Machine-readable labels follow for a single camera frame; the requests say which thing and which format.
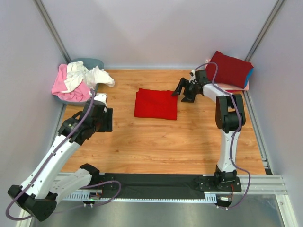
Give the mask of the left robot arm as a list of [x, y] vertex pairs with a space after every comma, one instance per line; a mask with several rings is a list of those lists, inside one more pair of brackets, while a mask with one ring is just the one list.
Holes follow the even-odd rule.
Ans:
[[100, 171], [86, 163], [59, 182], [55, 178], [72, 154], [96, 132], [112, 131], [113, 109], [100, 101], [86, 103], [82, 111], [65, 120], [55, 140], [33, 173], [21, 184], [12, 185], [8, 195], [13, 203], [38, 221], [45, 221], [69, 194], [99, 186]]

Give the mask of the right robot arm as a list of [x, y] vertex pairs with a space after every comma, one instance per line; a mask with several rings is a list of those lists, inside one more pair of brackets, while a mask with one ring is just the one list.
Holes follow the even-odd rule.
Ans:
[[234, 157], [242, 127], [246, 123], [242, 95], [232, 94], [211, 82], [205, 70], [192, 70], [191, 79], [181, 78], [172, 96], [183, 94], [182, 102], [193, 103], [196, 95], [203, 95], [215, 103], [215, 123], [221, 134], [220, 156], [211, 185], [224, 191], [236, 183], [237, 170]]

